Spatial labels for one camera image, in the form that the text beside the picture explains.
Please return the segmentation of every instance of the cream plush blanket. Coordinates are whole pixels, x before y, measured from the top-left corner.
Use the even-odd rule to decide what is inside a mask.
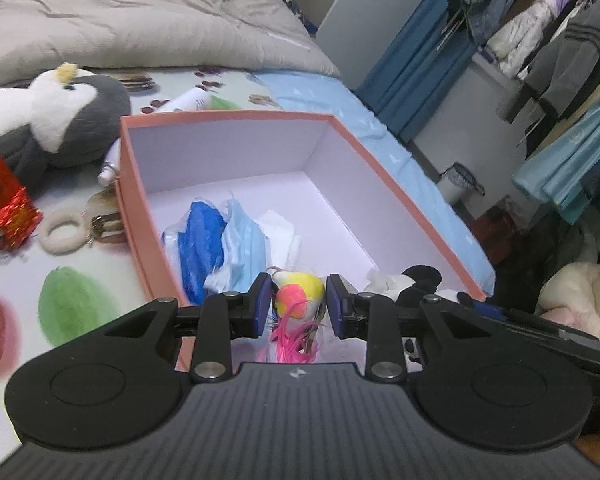
[[[600,339],[600,265],[569,264],[545,283],[538,306],[542,317],[583,330]]]
[[[63,62],[338,74],[280,0],[0,0],[0,85]]]

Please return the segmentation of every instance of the pink box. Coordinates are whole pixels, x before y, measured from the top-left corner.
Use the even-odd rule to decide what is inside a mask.
[[[255,218],[271,209],[301,235],[296,270],[343,275],[436,267],[442,288],[484,294],[422,212],[333,116],[208,111],[122,119],[120,209],[148,299],[187,298],[160,235],[197,198],[235,197]]]

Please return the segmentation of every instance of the white bottle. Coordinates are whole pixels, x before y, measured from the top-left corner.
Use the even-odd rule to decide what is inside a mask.
[[[169,101],[157,112],[199,112],[211,108],[211,94],[202,88],[192,88],[173,101]]]
[[[98,175],[98,184],[102,187],[110,186],[118,178],[120,172],[120,139],[116,139],[109,151],[107,156],[104,158],[102,167],[100,168],[100,174]]]

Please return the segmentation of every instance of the light blue sheet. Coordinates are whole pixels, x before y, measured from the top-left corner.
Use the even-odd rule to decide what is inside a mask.
[[[333,114],[384,166],[429,219],[488,296],[495,271],[467,226],[391,133],[339,80],[304,72],[255,74],[285,110]]]

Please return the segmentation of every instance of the blue surgical mask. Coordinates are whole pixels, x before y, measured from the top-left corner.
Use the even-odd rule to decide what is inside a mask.
[[[235,199],[228,202],[229,221],[222,234],[224,264],[211,274],[205,288],[212,292],[247,292],[267,269],[266,237]]]

